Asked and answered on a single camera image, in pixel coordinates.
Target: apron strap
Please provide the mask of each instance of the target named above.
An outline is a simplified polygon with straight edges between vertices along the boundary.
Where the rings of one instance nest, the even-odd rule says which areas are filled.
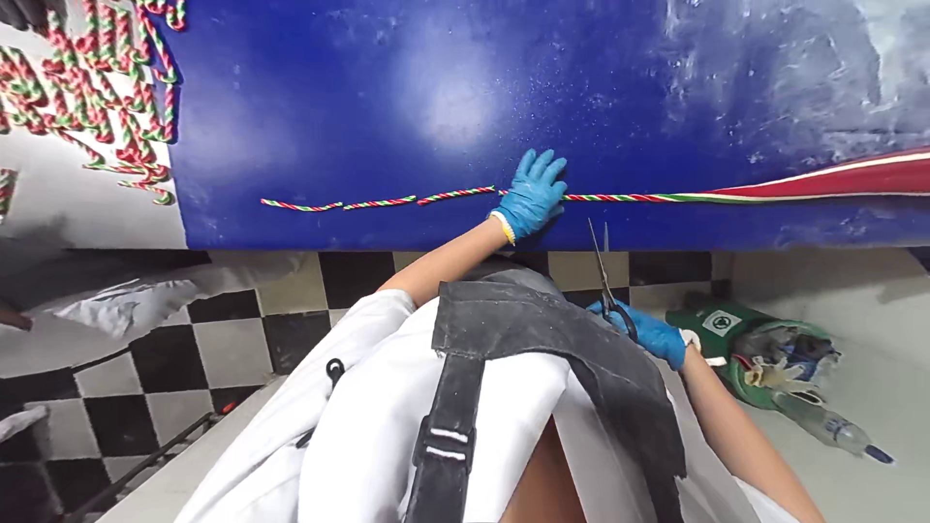
[[[430,414],[419,426],[405,523],[461,523],[484,373],[483,359],[446,355]]]

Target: forearm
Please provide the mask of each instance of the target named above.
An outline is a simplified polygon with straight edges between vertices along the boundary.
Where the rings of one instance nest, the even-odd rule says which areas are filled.
[[[730,474],[760,490],[801,523],[823,523],[804,485],[693,345],[688,345],[682,373],[701,430]]]
[[[506,244],[507,236],[500,221],[489,217],[464,235],[407,265],[386,281],[379,290],[405,290],[413,298],[414,304],[420,307],[438,295],[439,282],[459,280]]]

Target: scissors handle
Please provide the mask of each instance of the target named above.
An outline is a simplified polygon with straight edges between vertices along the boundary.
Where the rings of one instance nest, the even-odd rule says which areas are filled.
[[[633,343],[639,343],[639,332],[636,331],[636,324],[633,323],[630,314],[623,307],[617,305],[612,298],[608,298],[607,295],[604,295],[601,299],[601,305],[603,306],[601,313],[607,323],[610,323],[610,313],[616,311],[623,318],[623,325],[627,328],[627,336]]]

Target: plastic bottle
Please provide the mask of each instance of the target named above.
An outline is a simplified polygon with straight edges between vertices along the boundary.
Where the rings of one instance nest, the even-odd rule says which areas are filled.
[[[881,463],[895,462],[894,458],[872,445],[869,436],[858,425],[832,410],[812,405],[787,393],[773,394],[772,401],[784,415],[825,445],[843,449],[856,456],[867,454]]]

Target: scissors blade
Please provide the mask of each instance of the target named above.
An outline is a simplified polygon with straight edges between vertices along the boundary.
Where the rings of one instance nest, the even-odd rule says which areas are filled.
[[[588,218],[588,228],[591,230],[591,241],[594,242],[594,254],[597,256],[597,268],[601,275],[601,287],[604,299],[610,300],[610,302],[604,304],[604,313],[606,314],[608,309],[614,306],[614,296],[610,292],[610,287],[607,285],[607,271],[604,269],[604,261],[601,260],[601,250],[597,247],[597,235],[594,233],[594,225],[591,223],[591,218]]]

